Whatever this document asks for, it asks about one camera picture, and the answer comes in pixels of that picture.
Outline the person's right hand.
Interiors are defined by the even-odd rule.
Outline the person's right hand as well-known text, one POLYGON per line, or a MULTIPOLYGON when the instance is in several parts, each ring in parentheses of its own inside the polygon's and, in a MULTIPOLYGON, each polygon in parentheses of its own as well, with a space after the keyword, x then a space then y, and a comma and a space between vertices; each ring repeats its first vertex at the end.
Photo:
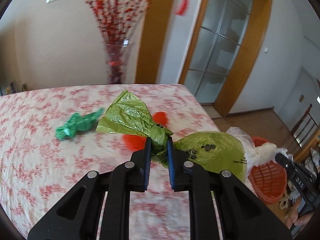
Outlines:
POLYGON ((308 222, 310 221, 311 217, 313 216, 314 212, 310 212, 302 217, 298 217, 298 208, 300 206, 300 203, 302 201, 302 197, 299 196, 295 202, 295 204, 293 205, 293 207, 291 208, 287 219, 285 219, 285 225, 287 226, 288 229, 291 228, 291 226, 295 225, 295 226, 306 226, 306 224, 308 224, 308 222))

